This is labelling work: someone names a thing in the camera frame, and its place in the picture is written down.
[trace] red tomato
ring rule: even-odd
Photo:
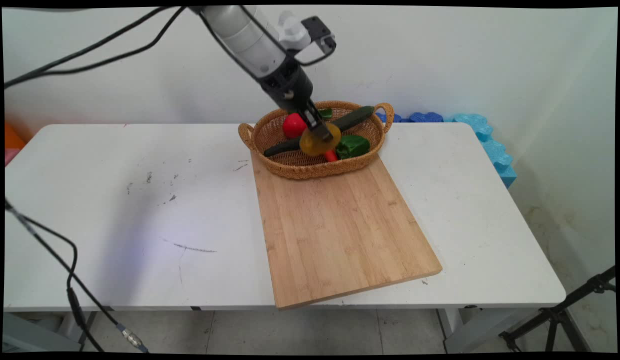
[[[288,139],[300,137],[306,128],[307,125],[305,125],[303,119],[296,112],[289,114],[283,121],[283,133]]]

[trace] white table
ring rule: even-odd
[[[453,353],[518,321],[520,308],[564,299],[468,125],[398,123],[380,156],[443,271],[308,309],[445,309]],[[113,310],[270,310],[268,258],[246,160],[236,124],[50,125],[6,167],[6,196],[76,242],[77,274]],[[4,312],[70,310],[65,269],[8,212],[5,228]],[[69,246],[45,238],[71,261]],[[85,310],[97,310],[77,293]],[[461,325],[456,309],[468,305],[499,309]]]

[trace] yellow lemon slice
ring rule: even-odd
[[[332,150],[341,141],[341,130],[331,122],[327,122],[325,125],[328,127],[329,132],[332,133],[332,140],[328,142],[322,141],[322,139],[319,139],[308,129],[303,130],[299,146],[305,155],[317,157],[322,153],[326,153],[326,151]]]

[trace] tiled floor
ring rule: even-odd
[[[115,318],[131,328],[152,353],[255,355],[442,354],[443,334],[436,310],[288,310],[288,311],[117,311]],[[92,335],[105,351],[135,353],[104,317],[97,314]],[[547,326],[518,345],[543,351]],[[570,351],[562,330],[556,351]],[[94,351],[86,342],[84,351]],[[495,337],[473,351],[508,351]]]

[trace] green bell pepper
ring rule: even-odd
[[[341,160],[360,157],[368,151],[370,151],[370,142],[358,135],[343,135],[335,149]]]

